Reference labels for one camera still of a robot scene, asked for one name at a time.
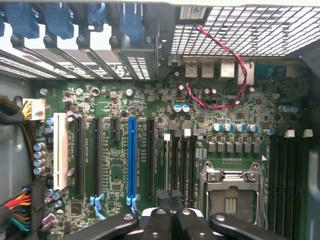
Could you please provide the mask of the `black RAM slot white latch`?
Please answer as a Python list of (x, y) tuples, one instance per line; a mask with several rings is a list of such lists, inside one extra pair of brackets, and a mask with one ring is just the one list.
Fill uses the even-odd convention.
[(276, 231), (282, 237), (287, 237), (289, 220), (288, 213), (291, 212), (289, 205), (292, 197), (293, 172), (295, 163), (295, 140), (282, 137), (278, 146), (278, 185), (277, 185), (277, 218)]
[(308, 211), (308, 170), (309, 151), (312, 147), (312, 138), (302, 137), (300, 145), (300, 240), (307, 240), (307, 211)]
[(181, 140), (181, 191), (183, 193), (184, 203), (188, 200), (188, 144), (191, 137), (191, 130), (186, 128), (183, 130), (183, 138)]
[(171, 135), (169, 133), (164, 134), (164, 144), (163, 144), (163, 188), (168, 190), (169, 188), (169, 151), (170, 151), (170, 141)]

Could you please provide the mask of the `black RAM slot dark latch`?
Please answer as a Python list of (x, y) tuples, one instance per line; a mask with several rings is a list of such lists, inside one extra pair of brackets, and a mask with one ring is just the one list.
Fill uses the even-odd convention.
[(198, 137), (192, 135), (189, 145), (189, 200), (193, 204), (195, 202), (195, 185), (196, 185), (196, 142)]
[(179, 189), (179, 142), (181, 138), (181, 131), (175, 130), (172, 140), (172, 152), (171, 152), (171, 187), (173, 190)]
[(277, 137), (275, 135), (270, 136), (268, 145), (268, 200), (267, 200), (267, 219), (268, 229), (272, 232), (275, 231), (275, 200), (277, 189), (277, 155), (278, 145)]
[(289, 217), (288, 217), (288, 238), (296, 240), (296, 227), (299, 217), (298, 198), (298, 140), (291, 138), (288, 143), (288, 189), (289, 189)]

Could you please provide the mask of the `metal CPU socket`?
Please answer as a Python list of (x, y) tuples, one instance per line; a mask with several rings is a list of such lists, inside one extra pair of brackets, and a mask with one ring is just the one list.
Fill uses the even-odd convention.
[(254, 161), (246, 169), (230, 170), (216, 168), (212, 161), (203, 164), (197, 207), (207, 220), (213, 214), (225, 213), (261, 227), (258, 165)]

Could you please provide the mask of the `long black expansion slot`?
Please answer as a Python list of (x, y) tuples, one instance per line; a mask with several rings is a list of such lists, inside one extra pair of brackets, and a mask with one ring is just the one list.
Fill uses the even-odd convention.
[(74, 132), (74, 191), (75, 196), (80, 198), (85, 191), (85, 123), (81, 117), (75, 119)]
[(146, 195), (153, 197), (154, 193), (154, 163), (155, 163), (155, 120), (146, 120)]
[(92, 131), (92, 180), (93, 195), (98, 197), (102, 193), (102, 136), (103, 127), (100, 118), (93, 119)]

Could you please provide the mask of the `blue expansion slot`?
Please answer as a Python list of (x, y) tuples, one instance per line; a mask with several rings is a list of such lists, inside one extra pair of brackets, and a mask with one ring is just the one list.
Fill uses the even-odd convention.
[(138, 166), (138, 121), (136, 118), (128, 119), (128, 145), (127, 145), (127, 205), (137, 200), (137, 166)]

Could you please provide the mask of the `CPU socket locking lever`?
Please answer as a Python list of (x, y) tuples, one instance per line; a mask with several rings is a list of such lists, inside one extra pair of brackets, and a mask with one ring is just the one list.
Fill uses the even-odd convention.
[(261, 166), (258, 164), (258, 183), (259, 183), (259, 211), (260, 211), (260, 226), (265, 228), (265, 202), (264, 202), (264, 176), (261, 170)]

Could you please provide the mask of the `short black expansion slot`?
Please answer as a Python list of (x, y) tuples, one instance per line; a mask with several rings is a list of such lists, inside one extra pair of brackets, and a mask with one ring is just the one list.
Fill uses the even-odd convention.
[(112, 141), (120, 139), (120, 121), (117, 117), (110, 119), (110, 139)]

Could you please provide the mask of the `white PCI expansion slot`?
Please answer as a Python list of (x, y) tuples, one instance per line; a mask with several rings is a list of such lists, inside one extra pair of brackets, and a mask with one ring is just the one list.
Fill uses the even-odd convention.
[(65, 113), (53, 114), (53, 189), (68, 184), (68, 122)]

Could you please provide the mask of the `green motherboard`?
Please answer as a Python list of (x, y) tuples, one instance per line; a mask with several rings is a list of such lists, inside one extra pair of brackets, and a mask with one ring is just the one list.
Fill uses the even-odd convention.
[[(160, 82), (52, 82), (40, 86), (38, 97), (45, 100), (45, 121), (37, 126), (34, 171), (45, 180), (46, 213), (40, 240), (65, 240), (68, 235), (89, 227), (123, 211), (142, 216), (148, 208), (160, 206), (157, 192), (164, 189), (164, 134), (170, 134), (168, 191), (172, 210), (172, 144), (175, 130), (180, 130), (178, 144), (178, 190), (184, 208), (200, 211), (198, 205), (199, 173), (206, 161), (218, 169), (243, 170), (253, 162), (261, 166), (264, 178), (264, 206), (268, 229), (268, 163), (270, 136), (277, 140), (277, 185), (274, 233), (277, 233), (278, 149), (280, 138), (297, 139), (299, 217), (296, 239), (300, 240), (302, 138), (312, 138), (312, 147), (320, 143), (320, 131), (314, 129), (310, 110), (316, 103), (309, 97), (310, 77), (254, 78), (238, 107), (210, 110), (199, 106), (194, 98), (208, 105), (223, 105), (233, 101), (238, 86), (232, 81), (194, 79), (169, 76)], [(188, 113), (175, 113), (174, 105), (189, 105)], [(67, 116), (67, 186), (54, 190), (53, 143), (54, 113)], [(75, 120), (84, 121), (84, 194), (75, 195)], [(102, 193), (93, 195), (93, 121), (102, 125)], [(110, 137), (110, 120), (119, 119), (119, 140)], [(128, 119), (137, 119), (137, 192), (136, 201), (127, 205), (128, 184)], [(153, 197), (147, 197), (147, 119), (154, 119), (154, 175)], [(214, 123), (233, 125), (231, 132), (214, 132)], [(235, 131), (235, 124), (244, 124), (246, 131)], [(247, 131), (248, 124), (256, 124), (258, 131)], [(190, 139), (188, 141), (187, 202), (184, 203), (181, 177), (181, 146), (184, 129), (197, 136), (195, 153), (195, 199), (189, 200)]]

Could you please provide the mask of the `perforated metal slot cover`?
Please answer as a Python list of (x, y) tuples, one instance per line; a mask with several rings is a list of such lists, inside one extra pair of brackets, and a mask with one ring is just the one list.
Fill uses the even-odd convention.
[[(102, 68), (107, 72), (113, 79), (123, 80), (130, 79), (133, 80), (132, 76), (130, 77), (121, 77), (114, 71), (109, 64), (91, 47), (91, 31), (85, 33), (79, 33), (76, 38), (76, 44), (78, 45), (78, 50), (84, 53), (92, 62), (96, 63), (98, 67)], [(109, 39), (104, 33), (94, 34), (94, 43), (98, 43), (100, 47), (106, 47), (109, 44)]]
[(53, 54), (59, 56), (60, 58), (66, 60), (67, 62), (72, 63), (74, 66), (82, 69), (85, 71), (86, 74), (91, 75), (92, 77), (102, 80), (103, 78), (94, 72), (92, 69), (87, 67), (86, 65), (82, 64), (76, 58), (65, 52), (64, 50), (60, 49), (57, 44), (57, 36), (52, 34), (46, 34), (43, 38), (43, 43), (45, 48), (48, 49)]
[(109, 39), (112, 52), (136, 81), (155, 81), (159, 76), (158, 42), (147, 36), (131, 42), (125, 34)]
[(70, 70), (69, 68), (55, 62), (54, 60), (48, 58), (47, 56), (32, 50), (25, 46), (25, 38), (23, 36), (17, 36), (12, 34), (10, 37), (10, 42), (15, 50), (23, 53), (25, 57), (35, 60), (35, 63), (41, 67), (48, 68), (49, 70), (56, 71), (57, 73), (65, 74), (66, 76), (72, 76), (73, 78), (82, 79), (83, 77), (78, 73)]

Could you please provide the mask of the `white power connector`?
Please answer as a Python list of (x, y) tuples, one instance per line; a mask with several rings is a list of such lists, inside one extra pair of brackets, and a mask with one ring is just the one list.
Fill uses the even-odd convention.
[(46, 101), (44, 99), (23, 98), (22, 113), (27, 121), (44, 121), (46, 119)]

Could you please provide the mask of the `blue rear port connector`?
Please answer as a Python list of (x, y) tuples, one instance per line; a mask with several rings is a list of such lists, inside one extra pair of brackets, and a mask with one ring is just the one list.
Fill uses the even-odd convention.
[(285, 79), (287, 77), (287, 66), (258, 63), (255, 65), (254, 76), (260, 79)]

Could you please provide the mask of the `grey metal PC case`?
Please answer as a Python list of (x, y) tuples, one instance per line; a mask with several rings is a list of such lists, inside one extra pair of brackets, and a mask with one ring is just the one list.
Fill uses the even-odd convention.
[[(24, 37), (26, 47), (54, 60), (82, 76), (66, 76), (42, 67), (12, 47), (12, 27), (5, 15), (5, 3), (26, 2), (32, 7), (39, 37)], [(84, 70), (46, 49), (43, 38), (49, 32), (44, 16), (45, 3), (66, 3), (71, 13), (74, 36), (61, 39), (57, 47), (100, 75), (96, 79)], [(87, 5), (106, 4), (104, 25), (89, 25)], [(157, 40), (158, 78), (154, 81), (114, 79), (81, 52), (79, 34), (91, 31), (91, 47), (118, 75), (130, 78), (125, 66), (113, 53), (112, 36), (121, 37), (120, 12), (123, 3), (142, 4), (144, 37)], [(181, 7), (206, 8), (203, 19), (180, 19)], [(94, 34), (105, 34), (109, 44), (94, 43)], [(198, 63), (198, 78), (185, 77), (185, 62)], [(214, 78), (201, 77), (201, 63), (214, 62)], [(235, 62), (235, 77), (220, 78), (222, 61)], [(199, 106), (209, 110), (239, 107), (255, 83), (257, 64), (286, 65), (286, 77), (309, 76), (309, 98), (316, 103), (309, 111), (314, 129), (320, 131), (320, 0), (0, 0), (0, 240), (41, 240), (45, 214), (39, 229), (30, 232), (31, 190), (35, 180), (36, 131), (45, 120), (25, 120), (23, 99), (40, 99), (38, 90), (47, 82), (138, 82), (158, 83), (167, 77), (190, 81), (210, 79), (233, 81), (238, 90), (229, 103)], [(307, 240), (320, 240), (320, 143), (309, 151), (307, 200)]]

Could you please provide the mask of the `blue slot retention clip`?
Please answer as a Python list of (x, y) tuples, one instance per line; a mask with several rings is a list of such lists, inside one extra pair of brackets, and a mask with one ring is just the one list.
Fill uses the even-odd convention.
[(63, 40), (72, 39), (74, 37), (73, 18), (66, 3), (45, 3), (44, 17), (50, 33)]
[(27, 39), (37, 39), (40, 36), (37, 19), (29, 3), (6, 2), (4, 12), (13, 35)]
[(90, 26), (104, 25), (107, 21), (107, 7), (104, 2), (87, 4), (87, 21)]
[(131, 49), (145, 44), (143, 25), (143, 5), (141, 3), (123, 3), (119, 14), (122, 33), (121, 47)]

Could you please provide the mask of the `white barcode label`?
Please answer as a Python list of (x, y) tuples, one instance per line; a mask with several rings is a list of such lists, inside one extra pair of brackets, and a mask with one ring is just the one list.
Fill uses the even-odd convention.
[(205, 16), (207, 8), (198, 6), (182, 6), (180, 8), (180, 20), (200, 20)]

